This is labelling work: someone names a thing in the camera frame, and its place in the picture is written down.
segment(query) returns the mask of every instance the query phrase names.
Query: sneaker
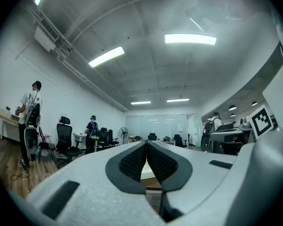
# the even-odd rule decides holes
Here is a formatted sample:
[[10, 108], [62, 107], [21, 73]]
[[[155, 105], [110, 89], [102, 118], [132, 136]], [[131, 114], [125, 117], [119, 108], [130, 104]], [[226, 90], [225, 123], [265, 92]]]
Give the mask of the sneaker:
[[24, 160], [22, 159], [22, 161], [20, 162], [21, 166], [24, 168], [25, 171], [27, 171], [28, 168], [30, 168], [29, 164], [25, 164]]

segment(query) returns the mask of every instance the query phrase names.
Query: potted plant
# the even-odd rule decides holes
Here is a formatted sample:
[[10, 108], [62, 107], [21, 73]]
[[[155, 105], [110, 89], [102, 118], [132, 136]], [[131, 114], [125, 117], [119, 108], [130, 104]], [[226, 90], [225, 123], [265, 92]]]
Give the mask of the potted plant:
[[6, 113], [10, 114], [10, 107], [6, 106], [5, 109], [6, 109]]

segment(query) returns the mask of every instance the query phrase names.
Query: glass wall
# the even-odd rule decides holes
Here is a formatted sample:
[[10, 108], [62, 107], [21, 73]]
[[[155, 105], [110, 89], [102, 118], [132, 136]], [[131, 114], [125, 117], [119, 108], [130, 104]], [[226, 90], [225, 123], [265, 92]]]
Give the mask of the glass wall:
[[173, 138], [179, 134], [187, 140], [187, 119], [186, 115], [146, 115], [146, 116], [127, 116], [125, 127], [128, 129], [128, 136], [140, 136], [147, 140], [150, 133], [155, 133], [158, 139], [164, 137]]

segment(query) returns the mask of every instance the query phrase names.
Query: white desk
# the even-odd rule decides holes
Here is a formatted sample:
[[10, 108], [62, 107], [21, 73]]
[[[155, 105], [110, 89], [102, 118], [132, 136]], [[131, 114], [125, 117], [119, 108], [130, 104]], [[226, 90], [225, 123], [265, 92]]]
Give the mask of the white desk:
[[0, 129], [0, 139], [3, 137], [3, 128], [4, 128], [4, 123], [7, 122], [8, 124], [11, 124], [13, 126], [18, 127], [18, 121], [12, 119], [11, 113], [7, 113], [6, 109], [0, 109], [0, 118], [1, 118], [1, 129]]
[[164, 143], [167, 143], [167, 144], [175, 145], [175, 141], [159, 141], [159, 142], [164, 142]]
[[81, 142], [83, 142], [83, 139], [85, 138], [86, 139], [86, 136], [87, 136], [87, 134], [85, 134], [85, 133], [75, 133], [75, 132], [73, 132], [73, 134], [74, 134], [74, 138], [75, 138], [75, 141], [76, 141], [76, 147], [78, 147], [78, 145], [79, 145], [79, 141], [81, 141]]

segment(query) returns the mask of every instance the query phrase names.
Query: black pants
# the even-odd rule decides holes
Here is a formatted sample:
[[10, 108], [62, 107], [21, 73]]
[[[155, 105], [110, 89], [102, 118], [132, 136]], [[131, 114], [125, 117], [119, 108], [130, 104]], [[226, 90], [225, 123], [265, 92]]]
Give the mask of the black pants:
[[89, 135], [86, 137], [86, 154], [94, 152], [94, 141], [89, 139]]
[[[20, 137], [21, 153], [22, 153], [24, 163], [26, 165], [29, 165], [29, 160], [28, 160], [28, 157], [27, 157], [27, 150], [26, 150], [26, 146], [25, 146], [25, 139], [24, 139], [25, 129], [26, 129], [26, 126], [24, 124], [19, 124], [19, 137]], [[34, 159], [36, 157], [36, 154], [31, 154], [31, 156], [32, 156], [32, 159]]]

